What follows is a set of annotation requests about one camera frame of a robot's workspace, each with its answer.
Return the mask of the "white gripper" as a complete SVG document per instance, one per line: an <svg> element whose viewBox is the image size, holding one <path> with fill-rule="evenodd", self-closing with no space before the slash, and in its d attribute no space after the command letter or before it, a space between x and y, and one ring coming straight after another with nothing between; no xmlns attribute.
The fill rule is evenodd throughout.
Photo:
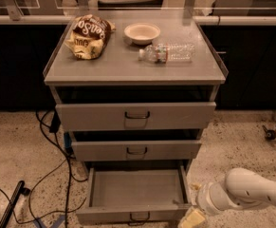
<svg viewBox="0 0 276 228"><path fill-rule="evenodd" d="M206 215L216 216L234 207L233 200L221 182L209 182L203 186L194 182L191 188L198 190L195 201L200 209L191 207L177 228L196 228L206 220Z"/></svg>

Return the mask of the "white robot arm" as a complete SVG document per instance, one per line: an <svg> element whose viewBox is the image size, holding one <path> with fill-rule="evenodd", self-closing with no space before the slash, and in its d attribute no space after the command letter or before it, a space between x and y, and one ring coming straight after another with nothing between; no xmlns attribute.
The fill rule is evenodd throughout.
<svg viewBox="0 0 276 228"><path fill-rule="evenodd" d="M186 212L177 228L197 228L206 216L220 215L226 210L276 207L276 181L245 168L233 168L221 181L201 186L195 202L196 205Z"/></svg>

